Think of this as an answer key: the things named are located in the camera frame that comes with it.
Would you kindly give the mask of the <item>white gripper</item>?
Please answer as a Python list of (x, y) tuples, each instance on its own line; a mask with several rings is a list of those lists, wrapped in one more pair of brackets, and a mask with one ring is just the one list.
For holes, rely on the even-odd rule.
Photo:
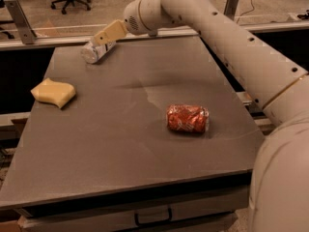
[(141, 25), (138, 17), (139, 1), (135, 0), (129, 3), (124, 10), (124, 21), (114, 20), (101, 31), (97, 32), (92, 38), (91, 42), (94, 45), (104, 45), (122, 39), (126, 36), (127, 30), (138, 35), (141, 33)]

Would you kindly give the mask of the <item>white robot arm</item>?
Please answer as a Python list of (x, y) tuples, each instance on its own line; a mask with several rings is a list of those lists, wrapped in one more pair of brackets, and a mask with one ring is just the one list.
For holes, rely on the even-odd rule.
[(196, 31), (275, 125), (252, 173), (248, 232), (309, 232), (309, 73), (220, 13), (210, 0), (136, 0), (94, 36), (186, 25)]

